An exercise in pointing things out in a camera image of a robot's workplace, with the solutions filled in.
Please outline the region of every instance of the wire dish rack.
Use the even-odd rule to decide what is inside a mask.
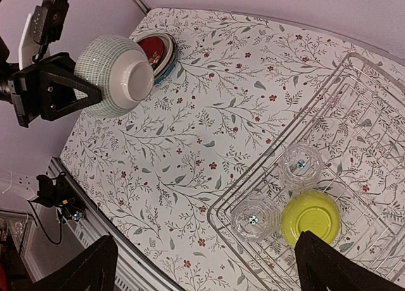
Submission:
[[[210,207],[208,221],[264,290],[300,290],[294,250],[280,232],[240,241],[231,211],[267,195],[282,211],[293,194],[278,179],[289,144],[318,148],[325,167],[316,190],[340,212],[336,250],[390,280],[405,270],[405,88],[366,58],[348,54],[277,140]]]

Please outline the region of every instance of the glass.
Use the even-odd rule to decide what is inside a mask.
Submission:
[[[280,226],[280,212],[262,195],[244,199],[231,218],[232,231],[244,242],[260,242]]]
[[[284,151],[278,163],[278,177],[292,192],[312,189],[321,177],[323,161],[316,147],[299,142]]]

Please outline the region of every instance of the wall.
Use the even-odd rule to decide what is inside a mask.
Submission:
[[[77,59],[84,46],[101,34],[129,35],[143,15],[131,0],[68,0],[70,8],[60,41],[51,52],[68,51]],[[17,62],[17,51],[27,15],[42,0],[3,0],[0,3],[0,35]],[[59,156],[78,113],[49,122],[34,120],[28,129],[19,127],[13,106],[0,104],[0,170],[25,175],[46,171],[51,156]]]
[[[346,35],[405,58],[404,0],[145,0],[152,8],[202,8],[283,18]]]

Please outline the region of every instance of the floral tablecloth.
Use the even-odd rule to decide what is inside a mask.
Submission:
[[[230,13],[154,9],[131,38],[145,32],[174,36],[174,71],[126,116],[84,111],[61,159],[115,226],[185,289],[263,290],[208,224],[209,206],[347,53],[402,83],[405,68],[325,34]]]

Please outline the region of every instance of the lime green cup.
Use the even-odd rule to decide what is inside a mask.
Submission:
[[[285,207],[281,217],[281,231],[285,241],[295,247],[301,232],[311,231],[331,244],[340,228],[336,203],[325,193],[309,191],[295,196]]]

